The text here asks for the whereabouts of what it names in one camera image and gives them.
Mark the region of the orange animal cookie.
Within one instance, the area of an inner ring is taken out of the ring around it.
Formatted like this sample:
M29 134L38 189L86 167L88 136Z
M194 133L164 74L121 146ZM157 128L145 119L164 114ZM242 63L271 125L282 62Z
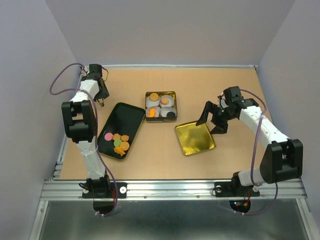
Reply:
M113 135L113 137L112 137L112 139L115 141L115 140L118 140L118 139L120 139L121 138L121 135L120 134L118 134L118 133L115 133L114 135Z

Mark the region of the white paper cup back right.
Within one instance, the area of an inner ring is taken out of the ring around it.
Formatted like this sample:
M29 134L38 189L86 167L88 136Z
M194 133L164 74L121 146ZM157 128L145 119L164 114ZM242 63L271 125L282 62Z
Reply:
M161 102L162 98L167 98L168 99L168 103L167 104L163 104ZM160 106L163 108L163 107L172 107L174 105L175 101L174 101L174 98L171 96L171 95L163 95L161 98L160 98Z

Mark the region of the white paper cup front right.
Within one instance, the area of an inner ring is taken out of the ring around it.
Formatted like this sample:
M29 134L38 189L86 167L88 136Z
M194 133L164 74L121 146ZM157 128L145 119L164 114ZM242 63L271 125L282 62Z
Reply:
M175 116L177 117L177 110L174 107L161 107L160 108L161 117L167 118L168 112L174 112Z

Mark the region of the white paper cup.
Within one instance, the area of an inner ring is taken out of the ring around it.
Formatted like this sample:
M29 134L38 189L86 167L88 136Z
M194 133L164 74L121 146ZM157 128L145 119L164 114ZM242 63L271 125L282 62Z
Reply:
M159 117L159 116L160 116L160 111L161 111L161 108L160 108L159 106L151 106L151 107L148 107L148 108L146 109L146 117L147 117L147 118L150 118L150 117L148 117L148 114L149 114L149 109L151 109L151 108L156 109L156 115L155 115L154 118Z
M151 101L150 100L150 96L148 96L146 98L146 104L145 105L146 105L147 108L152 107L152 106L159 106L160 105L160 97L158 98L157 101Z
M175 116L177 117L177 110L174 107L161 107L160 108L161 117L167 118L168 112L174 112Z
M168 103L167 104L163 104L161 102L162 98L167 98L168 99ZM175 101L174 101L174 98L171 96L171 95L163 95L161 98L160 98L160 106L163 108L163 107L172 107L174 105Z

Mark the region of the black cookie tray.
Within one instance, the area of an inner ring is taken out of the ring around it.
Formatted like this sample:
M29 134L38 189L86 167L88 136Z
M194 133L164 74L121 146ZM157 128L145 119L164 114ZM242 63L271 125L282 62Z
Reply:
M105 156L116 160L123 160L130 151L130 147L137 134L137 131L145 117L143 108L133 106L127 103L119 102L111 111L105 125L103 126L99 137L97 138L98 151ZM114 140L106 141L106 133L128 135L130 147L125 151L125 155L120 156L114 152Z

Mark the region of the black sandwich cookie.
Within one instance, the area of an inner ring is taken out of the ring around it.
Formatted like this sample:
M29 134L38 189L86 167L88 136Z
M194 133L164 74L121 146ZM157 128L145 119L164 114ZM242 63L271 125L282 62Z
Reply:
M169 119L173 119L176 117L176 114L173 111L170 111L167 113L166 117Z

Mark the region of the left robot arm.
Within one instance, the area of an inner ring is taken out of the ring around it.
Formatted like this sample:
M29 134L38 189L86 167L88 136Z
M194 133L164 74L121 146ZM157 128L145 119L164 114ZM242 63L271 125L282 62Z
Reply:
M107 97L103 67L90 64L74 97L61 105L66 136L78 147L87 171L85 183L79 184L84 198L105 198L112 193L109 176L98 154L98 122L92 104L97 101L103 106Z

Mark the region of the gold tin lid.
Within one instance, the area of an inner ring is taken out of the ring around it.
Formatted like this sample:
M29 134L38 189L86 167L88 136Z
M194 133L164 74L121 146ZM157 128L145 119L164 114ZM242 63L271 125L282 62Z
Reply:
M175 132L185 156L199 154L216 147L206 123L197 125L196 121L183 123L175 127Z

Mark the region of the gold square tin box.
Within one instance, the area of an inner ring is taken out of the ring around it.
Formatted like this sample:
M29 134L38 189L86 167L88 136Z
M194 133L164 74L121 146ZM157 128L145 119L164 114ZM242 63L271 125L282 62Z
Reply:
M147 123L170 123L178 119L175 91L145 93L145 120Z

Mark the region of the white paper cup back left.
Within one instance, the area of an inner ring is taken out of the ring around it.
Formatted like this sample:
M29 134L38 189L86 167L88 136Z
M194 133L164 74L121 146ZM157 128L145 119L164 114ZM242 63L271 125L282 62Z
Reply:
M159 106L160 105L160 97L158 98L157 101L151 101L150 100L150 96L148 96L146 98L146 104L145 105L146 105L147 108L152 107L152 106Z

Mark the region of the white paper cup front left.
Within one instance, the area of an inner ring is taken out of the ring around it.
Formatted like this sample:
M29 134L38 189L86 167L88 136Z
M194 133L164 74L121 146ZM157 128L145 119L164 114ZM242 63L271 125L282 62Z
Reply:
M147 117L147 118L150 118L150 117L148 117L148 114L149 114L149 109L151 109L151 108L156 109L156 115L155 115L154 118L159 117L159 116L160 116L160 111L161 111L161 108L160 108L159 106L151 106L151 107L148 107L148 108L146 109L146 117Z

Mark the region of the round tan biscuit cookie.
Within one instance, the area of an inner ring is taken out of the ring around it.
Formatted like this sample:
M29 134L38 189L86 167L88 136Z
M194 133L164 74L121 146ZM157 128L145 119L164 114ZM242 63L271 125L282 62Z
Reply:
M153 92L149 96L150 100L156 102L159 99L159 95L156 92Z

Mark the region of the orange round cookie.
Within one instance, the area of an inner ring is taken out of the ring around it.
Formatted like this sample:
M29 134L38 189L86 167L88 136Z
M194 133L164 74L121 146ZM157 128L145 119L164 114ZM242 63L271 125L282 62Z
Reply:
M169 102L169 100L168 100L167 98L162 98L162 99L161 99L161 102L162 102L163 104L167 104L167 103Z

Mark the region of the orange fish cookie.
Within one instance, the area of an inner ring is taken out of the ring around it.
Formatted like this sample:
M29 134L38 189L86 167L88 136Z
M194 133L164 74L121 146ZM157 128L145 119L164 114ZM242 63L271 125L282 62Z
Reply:
M157 113L157 111L156 111L155 108L150 108L150 109L149 109L149 112L148 112L148 117L149 117L149 118L153 118L153 117L156 116L156 113Z

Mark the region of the pink round cookie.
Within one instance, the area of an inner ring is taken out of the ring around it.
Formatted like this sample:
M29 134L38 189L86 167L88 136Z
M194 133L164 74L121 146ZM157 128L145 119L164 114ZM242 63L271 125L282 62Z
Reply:
M107 132L105 135L104 135L104 139L109 142L109 141L112 141L113 140L113 134L111 132Z

